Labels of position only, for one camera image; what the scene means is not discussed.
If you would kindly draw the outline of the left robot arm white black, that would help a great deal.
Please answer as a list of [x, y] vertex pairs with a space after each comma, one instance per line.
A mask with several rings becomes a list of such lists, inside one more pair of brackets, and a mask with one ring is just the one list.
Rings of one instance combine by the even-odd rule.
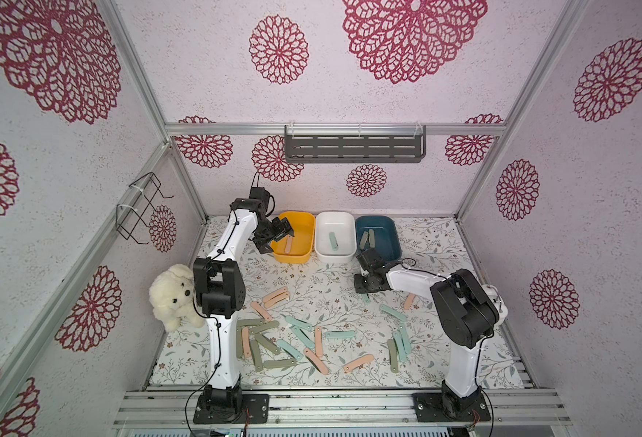
[[205, 258], [193, 264], [198, 316], [206, 320], [210, 340], [211, 373], [206, 388], [233, 390], [240, 386], [236, 358], [238, 312], [246, 299], [246, 284], [239, 267], [246, 243], [261, 254], [271, 253], [272, 242], [294, 234], [286, 218], [274, 218], [268, 210], [274, 197], [262, 187], [252, 187], [247, 198], [230, 205], [224, 234]]

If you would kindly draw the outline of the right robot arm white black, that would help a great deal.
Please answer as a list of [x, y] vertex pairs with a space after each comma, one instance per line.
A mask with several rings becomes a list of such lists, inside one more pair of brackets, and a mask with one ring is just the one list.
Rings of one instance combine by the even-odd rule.
[[468, 269], [444, 276], [386, 261], [375, 249], [362, 251], [357, 260], [361, 272], [354, 276], [356, 293], [403, 291], [434, 304], [451, 341], [443, 391], [460, 401], [472, 398], [479, 391], [481, 347], [509, 313], [499, 291], [481, 284]]

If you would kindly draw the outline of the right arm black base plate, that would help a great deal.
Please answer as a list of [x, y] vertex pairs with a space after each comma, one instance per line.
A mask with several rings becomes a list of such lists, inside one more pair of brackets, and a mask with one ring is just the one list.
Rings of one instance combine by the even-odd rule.
[[413, 393], [412, 401], [418, 422], [488, 422], [492, 419], [490, 406], [483, 391], [461, 398], [452, 391]]

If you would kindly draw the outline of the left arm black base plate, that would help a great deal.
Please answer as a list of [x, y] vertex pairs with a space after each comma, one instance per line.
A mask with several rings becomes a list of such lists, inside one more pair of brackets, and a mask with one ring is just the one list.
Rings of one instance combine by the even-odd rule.
[[193, 423], [266, 424], [270, 396], [240, 389], [207, 388], [198, 398]]

